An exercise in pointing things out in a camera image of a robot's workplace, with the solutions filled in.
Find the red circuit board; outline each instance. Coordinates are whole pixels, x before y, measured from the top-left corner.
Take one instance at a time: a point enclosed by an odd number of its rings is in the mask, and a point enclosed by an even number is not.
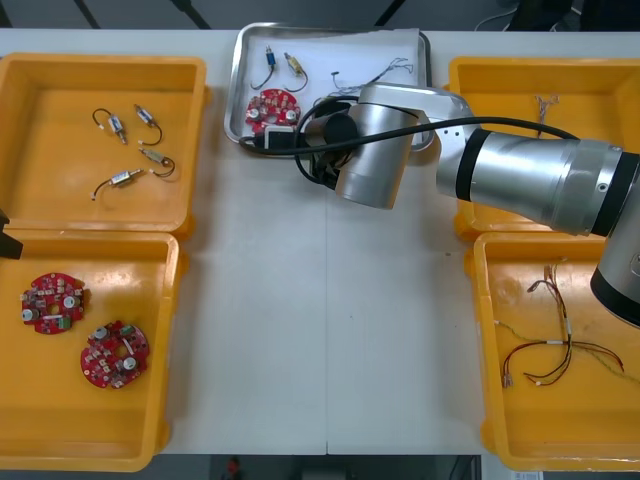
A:
[[[262,133],[268,125],[295,126],[300,119],[298,100],[286,90],[263,90],[251,99],[246,112],[246,122],[253,133]]]
[[[96,387],[122,388],[147,369],[149,344],[138,327],[109,323],[89,335],[87,342],[80,364],[85,378]]]
[[[66,332],[84,317],[85,290],[80,280],[64,273],[36,278],[20,295],[22,321],[45,335]]]

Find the orange storage bin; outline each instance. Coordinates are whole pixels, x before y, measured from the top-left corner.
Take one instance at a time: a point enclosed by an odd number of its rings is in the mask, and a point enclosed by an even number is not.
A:
[[[546,124],[640,151],[640,60],[459,57],[451,62],[449,77],[450,90],[462,95],[475,115],[537,122],[535,95],[558,95],[559,103],[547,110]],[[536,135],[502,125],[486,128]],[[467,240],[491,231],[549,231],[521,216],[462,201],[454,226]]]
[[[178,243],[165,233],[13,230],[19,261],[0,259],[0,468],[136,471],[164,447],[168,348],[180,280]],[[20,294],[46,273],[85,283],[83,320],[47,336],[20,319]],[[80,354],[97,327],[140,327],[149,368],[122,390],[85,378]]]
[[[0,62],[0,208],[11,229],[189,233],[205,64],[197,58],[11,54]],[[138,152],[156,140],[133,105],[164,131],[153,147],[176,163],[166,180],[146,173],[90,194],[123,170],[163,167]],[[118,115],[124,146],[96,108]]]
[[[574,349],[560,381],[536,386],[522,372],[548,372],[565,354],[565,347],[542,346],[514,356],[514,385],[502,386],[506,355],[525,342],[496,321],[522,336],[560,339],[555,300],[544,286],[527,289],[543,277],[545,265],[563,257],[557,280],[574,341],[614,350],[626,372],[640,378],[640,330],[610,314],[589,288],[603,248],[596,238],[488,233],[467,255],[482,351],[483,439],[514,470],[640,470],[640,381],[620,378]]]

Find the white table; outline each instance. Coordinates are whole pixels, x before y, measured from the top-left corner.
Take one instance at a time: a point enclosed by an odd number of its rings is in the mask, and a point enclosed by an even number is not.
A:
[[[434,84],[458,55],[632,57],[640,34],[425,32]],[[193,55],[202,130],[191,269],[175,319],[168,453],[483,453],[466,245],[435,165],[392,211],[337,199],[222,131],[235,31],[0,30],[12,51]],[[425,163],[414,159],[414,163]]]

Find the floor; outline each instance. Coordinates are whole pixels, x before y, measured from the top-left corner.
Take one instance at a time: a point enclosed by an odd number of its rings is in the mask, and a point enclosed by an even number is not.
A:
[[[259,21],[292,23],[299,26],[364,29],[373,26],[390,0],[234,0],[233,2],[193,0],[193,5],[214,29],[239,29]],[[193,29],[189,18],[169,0],[85,0],[101,28],[105,29]],[[515,0],[407,0],[389,21],[389,28],[423,30],[473,30],[481,20],[509,11]],[[89,28],[72,0],[2,0],[16,28]],[[508,17],[482,26],[501,30]],[[426,480],[445,479],[455,457],[243,457],[249,479],[289,480],[302,466],[348,468],[353,479]],[[209,480],[222,478],[227,457],[205,455],[159,455],[132,480]],[[0,480],[110,480],[118,474],[64,472],[0,472]],[[546,474],[547,480],[602,480],[607,473]],[[640,474],[616,474],[615,479],[640,478]]]

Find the metal tray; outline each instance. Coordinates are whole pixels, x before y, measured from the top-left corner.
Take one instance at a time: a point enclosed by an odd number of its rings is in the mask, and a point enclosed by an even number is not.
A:
[[[245,84],[247,52],[249,39],[254,35],[273,36],[274,38],[318,38],[334,37],[350,33],[362,33],[357,30],[326,30],[321,28],[290,27],[280,23],[251,23],[240,30],[236,45],[233,49],[233,65],[229,82],[229,96],[224,114],[224,131],[232,142],[238,143],[245,124],[246,105],[242,98],[242,85]],[[418,43],[418,86],[431,86],[431,45],[426,36],[420,32]],[[419,151],[427,148],[433,141],[433,132],[426,132],[422,140],[414,144],[411,149]]]

